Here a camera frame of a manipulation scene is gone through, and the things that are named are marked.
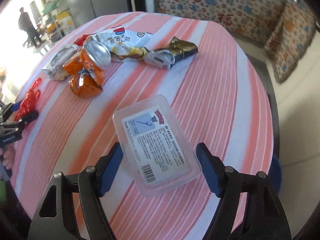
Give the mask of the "left hand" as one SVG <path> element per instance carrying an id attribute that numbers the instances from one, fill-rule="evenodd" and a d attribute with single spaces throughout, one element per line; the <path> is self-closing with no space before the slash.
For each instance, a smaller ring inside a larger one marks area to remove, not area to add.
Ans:
<path id="1" fill-rule="evenodd" d="M 2 164 L 7 169 L 12 169 L 15 161 L 15 149 L 12 144 L 6 145 L 5 148 L 1 148 L 1 157 L 3 158 Z"/>

